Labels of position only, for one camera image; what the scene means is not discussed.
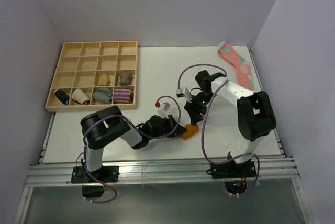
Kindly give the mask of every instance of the gray sock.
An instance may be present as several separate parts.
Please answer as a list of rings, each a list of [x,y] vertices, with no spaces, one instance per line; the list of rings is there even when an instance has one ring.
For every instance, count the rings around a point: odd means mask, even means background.
[[[93,93],[93,98],[100,103],[110,105],[113,93],[108,88],[100,88]]]

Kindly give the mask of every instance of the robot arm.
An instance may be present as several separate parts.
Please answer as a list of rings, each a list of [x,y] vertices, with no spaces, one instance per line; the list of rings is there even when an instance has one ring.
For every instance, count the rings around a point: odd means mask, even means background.
[[[189,113],[191,124],[195,125],[204,119],[207,104],[224,82],[225,86],[217,95],[223,97],[237,108],[238,126],[241,135],[228,157],[235,157],[245,153],[253,153],[264,136],[276,127],[276,120],[272,111],[269,97],[266,92],[254,92],[227,80],[224,74],[209,75],[207,71],[199,72],[195,77],[200,89],[197,95],[191,95],[188,89],[177,91],[178,97],[186,97],[185,110]],[[250,155],[235,159],[237,164],[247,162]]]
[[[94,127],[87,135],[86,164],[88,171],[95,172],[102,168],[104,147],[117,138],[123,139],[136,150],[148,145],[151,138],[147,136],[159,137],[171,132],[177,122],[171,115],[162,113],[162,109],[159,109],[158,112],[163,117],[154,115],[145,123],[139,124],[138,128],[144,134],[140,134],[131,124],[120,117],[107,119],[105,124]],[[82,133],[85,134],[93,124],[110,115],[122,115],[122,112],[117,106],[112,106],[84,117],[80,122]],[[168,138],[179,136],[185,131],[184,127],[178,125]]]

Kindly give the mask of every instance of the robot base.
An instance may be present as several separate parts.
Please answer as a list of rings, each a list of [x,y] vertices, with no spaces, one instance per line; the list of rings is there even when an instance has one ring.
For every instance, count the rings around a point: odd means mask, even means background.
[[[256,168],[254,162],[250,159],[244,163],[236,164],[234,161],[222,165],[210,165],[210,169],[206,171],[213,179],[218,178],[242,178],[256,177]]]
[[[119,176],[119,167],[118,166],[102,166],[100,169],[91,173],[93,177],[97,178],[100,181],[105,183],[117,182]],[[87,174],[85,173],[84,167],[75,166],[72,171],[71,183],[72,184],[85,184],[85,183],[94,183]],[[82,194],[83,197],[93,198],[101,197],[104,193],[104,186],[83,186]]]

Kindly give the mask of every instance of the rolled sock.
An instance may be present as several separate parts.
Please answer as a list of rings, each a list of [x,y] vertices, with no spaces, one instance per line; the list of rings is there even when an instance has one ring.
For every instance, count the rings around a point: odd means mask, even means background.
[[[187,124],[185,126],[187,132],[182,134],[182,139],[189,139],[190,137],[192,137],[194,134],[196,134],[199,130],[199,126],[198,125],[192,125],[192,124]]]
[[[67,96],[67,94],[65,94],[63,91],[61,91],[60,89],[57,89],[56,91],[54,91],[54,94],[55,94],[56,98],[58,98],[58,100],[62,104],[64,104],[64,105],[69,104],[70,97]]]
[[[129,104],[133,102],[132,94],[130,89],[114,89],[113,100],[116,103]]]
[[[100,88],[93,93],[93,98],[105,105],[111,104],[113,93],[107,88]]]
[[[110,79],[109,76],[104,73],[102,75],[100,86],[108,86],[108,85],[110,85]]]
[[[122,72],[120,73],[120,82],[119,85],[125,86],[125,85],[131,85],[132,76],[131,72]]]
[[[72,92],[72,99],[81,105],[90,104],[90,98],[79,88]]]

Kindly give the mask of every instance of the orange object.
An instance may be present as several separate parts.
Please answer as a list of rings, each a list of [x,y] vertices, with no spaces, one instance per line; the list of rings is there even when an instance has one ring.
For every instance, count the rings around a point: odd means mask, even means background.
[[[187,124],[184,126],[187,130],[187,132],[182,134],[183,139],[189,139],[192,137],[194,134],[196,134],[199,130],[199,125],[192,125],[192,124]]]

